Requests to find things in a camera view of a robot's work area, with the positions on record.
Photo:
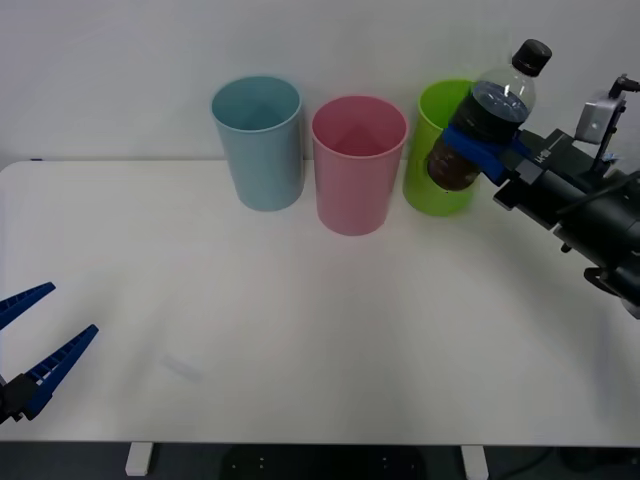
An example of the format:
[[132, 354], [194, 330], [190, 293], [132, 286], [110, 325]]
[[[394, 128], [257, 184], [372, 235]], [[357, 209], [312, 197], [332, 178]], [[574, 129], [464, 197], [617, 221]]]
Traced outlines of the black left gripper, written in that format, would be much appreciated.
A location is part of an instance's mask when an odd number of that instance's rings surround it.
[[[55, 289], [52, 282], [47, 282], [1, 300], [0, 329], [3, 330]], [[26, 373], [2, 383], [0, 424], [9, 419], [18, 422], [22, 417], [38, 416], [98, 332], [96, 325], [89, 325]]]

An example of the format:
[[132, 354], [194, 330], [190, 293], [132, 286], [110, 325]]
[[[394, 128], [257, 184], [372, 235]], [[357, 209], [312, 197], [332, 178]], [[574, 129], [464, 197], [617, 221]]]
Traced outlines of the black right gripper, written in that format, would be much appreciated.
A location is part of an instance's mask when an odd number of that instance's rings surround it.
[[[474, 139], [454, 126], [442, 132], [443, 184], [472, 184], [479, 173], [504, 186], [494, 195], [507, 210], [517, 209], [547, 230], [616, 231], [618, 205], [607, 175], [612, 163], [592, 158], [555, 130], [545, 139], [528, 131], [505, 141]], [[500, 156], [508, 149], [515, 153]]]

